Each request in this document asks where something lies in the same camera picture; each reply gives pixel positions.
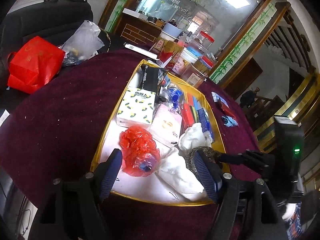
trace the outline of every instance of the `white paper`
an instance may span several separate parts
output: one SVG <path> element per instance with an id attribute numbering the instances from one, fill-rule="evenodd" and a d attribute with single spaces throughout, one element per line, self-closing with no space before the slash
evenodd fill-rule
<path id="1" fill-rule="evenodd" d="M 290 118 L 286 116 L 275 116 L 275 119 L 278 123 L 297 124 L 295 121 L 290 120 Z"/>
<path id="2" fill-rule="evenodd" d="M 7 119 L 7 117 L 9 116 L 9 112 L 7 110 L 4 111 L 4 113 L 2 114 L 2 116 L 0 117 L 0 127 L 3 124 L 4 120 Z"/>

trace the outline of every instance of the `cable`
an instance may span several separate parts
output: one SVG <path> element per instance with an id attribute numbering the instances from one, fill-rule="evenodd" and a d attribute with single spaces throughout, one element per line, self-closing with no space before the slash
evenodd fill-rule
<path id="1" fill-rule="evenodd" d="M 29 212 L 30 212 L 30 213 L 29 213 L 28 225 L 27 225 L 27 227 L 26 227 L 26 231 L 27 231 L 28 228 L 29 228 L 29 225 L 30 225 L 31 210 L 30 210 L 30 209 L 27 209 L 27 210 L 23 211 L 23 213 L 26 212 L 26 211 L 29 211 Z M 24 236 L 24 234 L 26 233 L 26 231 L 25 231 L 24 228 L 23 228 L 23 223 L 22 223 L 22 222 L 21 222 L 21 224 L 22 224 L 22 236 Z"/>

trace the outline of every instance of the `mirror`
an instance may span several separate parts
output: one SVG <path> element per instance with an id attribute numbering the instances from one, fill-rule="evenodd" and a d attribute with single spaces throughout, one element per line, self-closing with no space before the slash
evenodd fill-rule
<path id="1" fill-rule="evenodd" d="M 240 29 L 261 0 L 141 0 L 137 10 L 164 21 L 187 23 L 185 32 L 204 31 L 215 42 L 209 51 L 216 53 Z"/>

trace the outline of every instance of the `tissue box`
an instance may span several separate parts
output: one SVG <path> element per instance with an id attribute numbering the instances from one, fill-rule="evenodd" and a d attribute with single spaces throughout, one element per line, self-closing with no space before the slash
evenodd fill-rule
<path id="1" fill-rule="evenodd" d="M 182 117 L 176 111 L 160 105 L 149 132 L 155 140 L 171 148 L 179 141 L 181 121 Z"/>
<path id="2" fill-rule="evenodd" d="M 117 125 L 130 127 L 138 124 L 147 129 L 152 123 L 156 93 L 128 87 L 116 117 Z"/>

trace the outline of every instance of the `barcode label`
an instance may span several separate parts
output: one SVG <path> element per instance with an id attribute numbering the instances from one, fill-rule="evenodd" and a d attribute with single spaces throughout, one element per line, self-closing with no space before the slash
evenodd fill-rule
<path id="1" fill-rule="evenodd" d="M 201 78 L 199 78 L 197 75 L 192 73 L 186 82 L 188 84 L 190 84 L 191 86 L 195 86 L 200 80 L 201 80 Z"/>

